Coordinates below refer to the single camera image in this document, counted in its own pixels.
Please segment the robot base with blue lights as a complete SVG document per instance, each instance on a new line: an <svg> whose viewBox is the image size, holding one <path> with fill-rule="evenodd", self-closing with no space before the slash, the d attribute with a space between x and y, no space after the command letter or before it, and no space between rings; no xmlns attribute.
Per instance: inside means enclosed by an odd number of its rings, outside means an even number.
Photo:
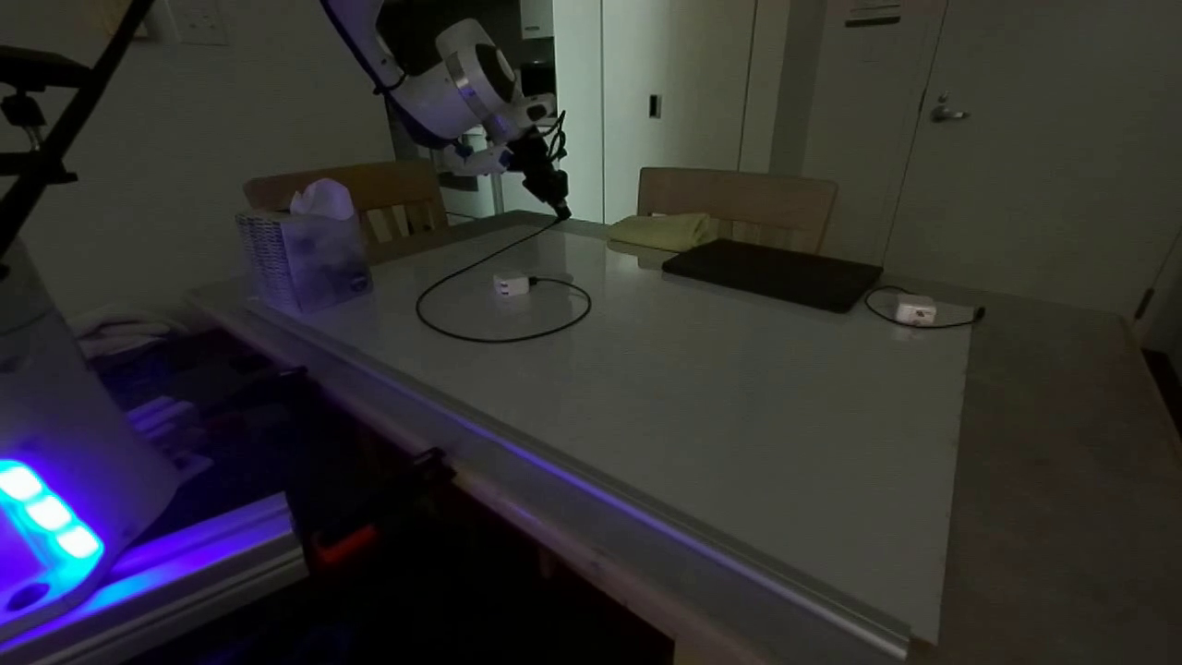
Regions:
<svg viewBox="0 0 1182 665"><path fill-rule="evenodd" d="M58 612L167 511L178 468L104 389L21 242L0 277L0 629Z"/></svg>

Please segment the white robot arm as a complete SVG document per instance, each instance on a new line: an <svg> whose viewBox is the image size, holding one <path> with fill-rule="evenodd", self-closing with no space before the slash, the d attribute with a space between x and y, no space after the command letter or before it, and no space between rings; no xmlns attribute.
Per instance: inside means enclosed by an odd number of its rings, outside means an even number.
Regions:
<svg viewBox="0 0 1182 665"><path fill-rule="evenodd" d="M383 110L418 146L441 155L455 177L519 174L520 186L569 219L567 110L527 86L527 70L493 41L477 18L457 18L434 38L436 64L410 73L382 38L392 0L323 0L353 59L371 78Z"/></svg>

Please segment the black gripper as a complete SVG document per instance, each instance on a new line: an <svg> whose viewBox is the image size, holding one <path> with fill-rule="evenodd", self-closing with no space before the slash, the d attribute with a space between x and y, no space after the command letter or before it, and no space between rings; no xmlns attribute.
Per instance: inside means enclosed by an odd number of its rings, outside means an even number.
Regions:
<svg viewBox="0 0 1182 665"><path fill-rule="evenodd" d="M547 200L553 206L553 221L569 221L574 209L567 202L569 195L569 174L562 171L567 157L567 130L525 130L519 141L505 142L505 165L525 177L525 187L535 200Z"/></svg>

